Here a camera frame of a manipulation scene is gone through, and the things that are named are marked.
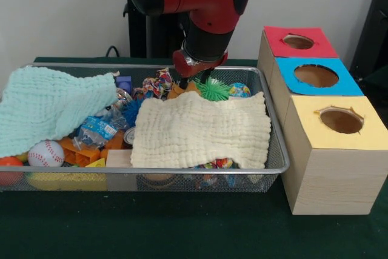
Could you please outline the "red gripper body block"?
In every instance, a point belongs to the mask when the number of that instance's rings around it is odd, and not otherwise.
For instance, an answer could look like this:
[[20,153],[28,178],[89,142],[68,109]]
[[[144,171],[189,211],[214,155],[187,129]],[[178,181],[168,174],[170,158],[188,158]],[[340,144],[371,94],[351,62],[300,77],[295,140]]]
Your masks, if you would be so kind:
[[175,70],[181,77],[191,77],[199,72],[214,69],[223,65],[228,58],[228,51],[225,51],[220,59],[216,61],[200,61],[192,58],[185,50],[177,50],[173,52],[173,65]]

